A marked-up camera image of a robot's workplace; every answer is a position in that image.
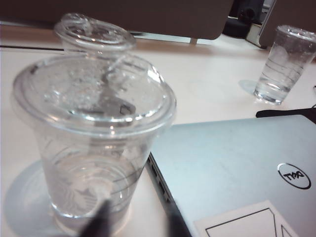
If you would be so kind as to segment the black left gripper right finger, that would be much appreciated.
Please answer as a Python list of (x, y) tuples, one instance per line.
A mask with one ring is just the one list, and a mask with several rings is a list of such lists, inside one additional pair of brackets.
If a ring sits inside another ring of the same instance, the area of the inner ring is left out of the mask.
[(191, 234), (175, 204), (167, 205), (168, 236), (169, 237), (191, 237)]

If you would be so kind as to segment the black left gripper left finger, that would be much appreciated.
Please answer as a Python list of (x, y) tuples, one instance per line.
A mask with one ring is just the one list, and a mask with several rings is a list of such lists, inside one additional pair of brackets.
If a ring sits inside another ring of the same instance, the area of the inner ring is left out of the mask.
[(110, 200), (105, 200), (98, 209), (96, 215), (83, 228), (80, 233), (81, 237), (110, 237)]

